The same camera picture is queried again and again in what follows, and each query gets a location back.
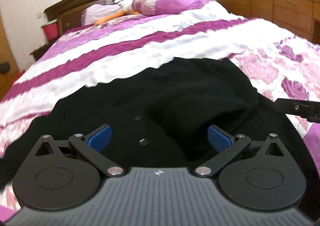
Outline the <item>small black bag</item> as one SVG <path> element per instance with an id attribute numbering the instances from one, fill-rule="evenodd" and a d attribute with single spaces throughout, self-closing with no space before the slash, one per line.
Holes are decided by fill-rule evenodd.
<path id="1" fill-rule="evenodd" d="M 0 74 L 5 75 L 11 70 L 9 62 L 3 62 L 0 64 Z"/>

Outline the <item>red plastic bucket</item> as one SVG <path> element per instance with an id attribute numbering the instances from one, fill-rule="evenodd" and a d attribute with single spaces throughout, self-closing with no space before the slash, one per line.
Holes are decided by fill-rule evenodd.
<path id="1" fill-rule="evenodd" d="M 59 36 L 59 29 L 57 25 L 57 19 L 47 22 L 41 26 L 42 31 L 47 41 L 53 41 Z"/>

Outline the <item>white orange plush toy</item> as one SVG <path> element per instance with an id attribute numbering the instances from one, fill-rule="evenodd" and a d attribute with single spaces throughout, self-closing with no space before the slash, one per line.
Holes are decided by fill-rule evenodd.
<path id="1" fill-rule="evenodd" d="M 94 25 L 102 25 L 108 21 L 127 15 L 154 16 L 156 15 L 156 3 L 157 0 L 122 0 L 117 3 L 121 7 L 119 12 L 98 19 Z"/>

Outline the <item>dark wooden nightstand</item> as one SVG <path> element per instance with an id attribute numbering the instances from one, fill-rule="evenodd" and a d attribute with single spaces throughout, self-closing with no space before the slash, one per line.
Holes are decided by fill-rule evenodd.
<path id="1" fill-rule="evenodd" d="M 33 56 L 35 62 L 38 61 L 56 41 L 57 39 L 52 41 L 47 41 L 46 43 L 41 45 L 39 48 L 32 51 L 29 55 Z"/>

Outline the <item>brown wooden wardrobe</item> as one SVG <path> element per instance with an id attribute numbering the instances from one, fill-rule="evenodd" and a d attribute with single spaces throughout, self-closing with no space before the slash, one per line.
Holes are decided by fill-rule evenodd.
<path id="1" fill-rule="evenodd" d="M 3 23 L 0 25 L 0 60 L 1 60 L 1 85 L 0 97 L 1 100 L 11 89 L 14 80 L 19 74 L 19 69 L 16 60 L 11 52 L 7 35 L 5 33 Z"/>

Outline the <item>purple floral bed quilt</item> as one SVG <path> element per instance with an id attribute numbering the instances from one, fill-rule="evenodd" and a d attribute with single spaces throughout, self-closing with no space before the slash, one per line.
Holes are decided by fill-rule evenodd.
<path id="1" fill-rule="evenodd" d="M 278 24 L 228 13 L 213 0 L 130 0 L 152 15 L 66 32 L 1 101 L 1 152 L 36 117 L 81 87 L 128 78 L 175 57 L 228 57 L 259 93 L 319 100 L 319 44 Z"/>

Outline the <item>brown wooden cabinet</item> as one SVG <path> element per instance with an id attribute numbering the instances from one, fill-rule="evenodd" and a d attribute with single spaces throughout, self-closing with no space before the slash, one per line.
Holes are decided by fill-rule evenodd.
<path id="1" fill-rule="evenodd" d="M 319 43 L 319 0 L 217 0 L 230 13 L 262 18 Z"/>

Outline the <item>lilac pillow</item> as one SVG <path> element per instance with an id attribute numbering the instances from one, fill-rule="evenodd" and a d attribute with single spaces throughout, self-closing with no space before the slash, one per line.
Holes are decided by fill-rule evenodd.
<path id="1" fill-rule="evenodd" d="M 119 12 L 121 7 L 118 4 L 93 4 L 84 9 L 81 15 L 81 25 L 94 24 L 98 19 Z"/>

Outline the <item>black knit cardigan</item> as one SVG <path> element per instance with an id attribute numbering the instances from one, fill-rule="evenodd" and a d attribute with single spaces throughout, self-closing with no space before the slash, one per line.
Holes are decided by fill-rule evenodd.
<path id="1" fill-rule="evenodd" d="M 194 169 L 215 155 L 207 139 L 211 125 L 256 141 L 275 133 L 307 180 L 300 209 L 319 218 L 319 175 L 304 141 L 287 116 L 227 59 L 175 58 L 133 77 L 80 88 L 9 145 L 1 159 L 1 186 L 12 180 L 40 136 L 65 140 L 104 124 L 112 128 L 112 139 L 102 154 L 125 169 Z"/>

